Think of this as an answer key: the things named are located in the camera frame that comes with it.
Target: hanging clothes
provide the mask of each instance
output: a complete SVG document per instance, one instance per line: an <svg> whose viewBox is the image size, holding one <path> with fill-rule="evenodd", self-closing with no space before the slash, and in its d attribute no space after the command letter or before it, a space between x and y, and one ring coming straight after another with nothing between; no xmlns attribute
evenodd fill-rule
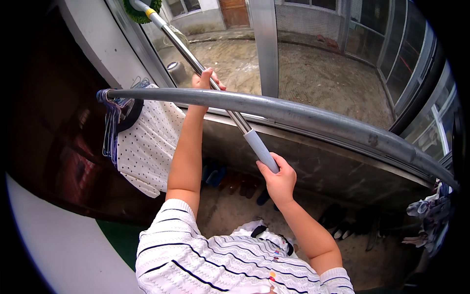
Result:
<svg viewBox="0 0 470 294"><path fill-rule="evenodd" d="M157 88L154 84L147 87ZM116 140L117 170L149 197L166 192L184 117L174 103L134 100L132 109L116 126L117 135L109 135Z"/></svg>
<svg viewBox="0 0 470 294"><path fill-rule="evenodd" d="M411 203L407 208L409 216L416 216L423 220L421 230L417 237L406 237L402 243L424 246L434 256L442 246L449 227L451 217L450 195L452 188L437 181L436 194L424 200Z"/></svg>

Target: mop handle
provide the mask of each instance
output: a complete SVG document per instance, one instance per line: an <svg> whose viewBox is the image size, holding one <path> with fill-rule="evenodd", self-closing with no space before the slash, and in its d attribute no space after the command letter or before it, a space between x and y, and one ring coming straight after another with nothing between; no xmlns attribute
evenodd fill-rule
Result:
<svg viewBox="0 0 470 294"><path fill-rule="evenodd" d="M183 55L186 61L191 65L194 71L199 76L201 76L202 72L205 70L204 66L196 59L196 57L191 53L191 51L186 48L183 42L181 42L178 36L173 33L173 31L168 27L166 22L158 15L158 13L141 1L136 1L135 3L141 6L142 10L145 11L147 17L160 30L162 30L162 32L168 37L168 39L170 39L170 41L175 45L181 55ZM220 90L219 85L214 81L213 78L209 79L209 83L212 89ZM250 125L241 115L241 113L230 110L227 110L227 113L235 122L236 126L243 133L243 137L246 139L253 151L255 151L259 160L261 160L262 163L266 164L273 173L278 173L279 167L277 166L276 161L271 156L271 154L269 154L269 151L264 145L263 141L261 141L260 137L255 132L255 130L250 127Z"/></svg>

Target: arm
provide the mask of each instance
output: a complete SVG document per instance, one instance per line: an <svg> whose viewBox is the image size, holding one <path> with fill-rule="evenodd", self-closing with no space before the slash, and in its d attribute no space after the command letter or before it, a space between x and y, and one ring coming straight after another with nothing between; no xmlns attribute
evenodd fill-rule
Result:
<svg viewBox="0 0 470 294"><path fill-rule="evenodd" d="M226 87L219 83L212 68L203 71L201 77L194 75L192 86L199 89L210 89L209 77L211 75L220 88L225 90ZM201 189L203 120L206 111L207 107L205 106L190 105L188 107L173 155L165 198L165 201L168 199L183 200L189 205L195 218L199 208Z"/></svg>
<svg viewBox="0 0 470 294"><path fill-rule="evenodd" d="M276 153L271 155L280 168L273 174L261 161L258 168L266 179L269 195L281 211L300 246L310 260L310 266L321 275L342 267L341 253L330 233L314 220L292 197L297 175L287 161Z"/></svg>

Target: green floor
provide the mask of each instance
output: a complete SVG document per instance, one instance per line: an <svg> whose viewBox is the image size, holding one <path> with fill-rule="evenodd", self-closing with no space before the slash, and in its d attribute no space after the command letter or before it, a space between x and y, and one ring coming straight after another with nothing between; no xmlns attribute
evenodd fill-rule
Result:
<svg viewBox="0 0 470 294"><path fill-rule="evenodd" d="M127 265L135 271L139 233L147 228L120 224L117 222L105 222L99 220L96 220L96 222L116 252L127 263Z"/></svg>

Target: wooden door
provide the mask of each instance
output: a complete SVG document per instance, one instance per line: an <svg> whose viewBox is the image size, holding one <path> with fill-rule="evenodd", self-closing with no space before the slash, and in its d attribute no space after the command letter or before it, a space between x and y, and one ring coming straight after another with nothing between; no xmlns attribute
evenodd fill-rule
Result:
<svg viewBox="0 0 470 294"><path fill-rule="evenodd" d="M228 29L250 27L245 0L219 0L219 2Z"/></svg>

